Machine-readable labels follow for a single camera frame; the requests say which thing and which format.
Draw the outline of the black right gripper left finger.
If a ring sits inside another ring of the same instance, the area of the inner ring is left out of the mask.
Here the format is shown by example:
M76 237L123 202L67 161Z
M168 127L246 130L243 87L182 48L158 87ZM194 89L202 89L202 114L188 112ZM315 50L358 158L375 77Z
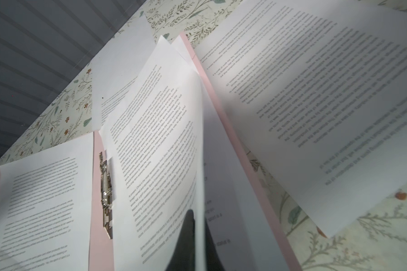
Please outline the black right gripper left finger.
M165 271L195 270L195 220L194 212L188 210L185 214L181 231L173 255Z

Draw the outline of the pink file folder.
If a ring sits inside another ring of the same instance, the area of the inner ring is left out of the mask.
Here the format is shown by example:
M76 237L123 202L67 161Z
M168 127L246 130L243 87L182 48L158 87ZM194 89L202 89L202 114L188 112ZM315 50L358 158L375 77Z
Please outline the pink file folder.
M202 82L204 218L225 271L298 271L300 265L248 157L184 34L174 45ZM103 227L99 153L107 160L100 130L93 134L93 182L87 271L116 271L113 240Z

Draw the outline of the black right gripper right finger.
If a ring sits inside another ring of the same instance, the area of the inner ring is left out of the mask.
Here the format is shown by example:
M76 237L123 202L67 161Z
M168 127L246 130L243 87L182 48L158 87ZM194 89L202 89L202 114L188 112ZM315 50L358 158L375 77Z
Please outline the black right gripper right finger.
M218 256L207 221L205 222L205 255L207 271L225 271Z

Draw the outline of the white printed paper sheet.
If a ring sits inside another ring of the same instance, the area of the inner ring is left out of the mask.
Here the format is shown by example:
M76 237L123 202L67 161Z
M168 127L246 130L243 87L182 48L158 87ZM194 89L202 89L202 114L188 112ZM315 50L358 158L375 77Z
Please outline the white printed paper sheet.
M99 130L120 104L147 62L156 43L145 16L125 25L99 51L92 67L92 129Z

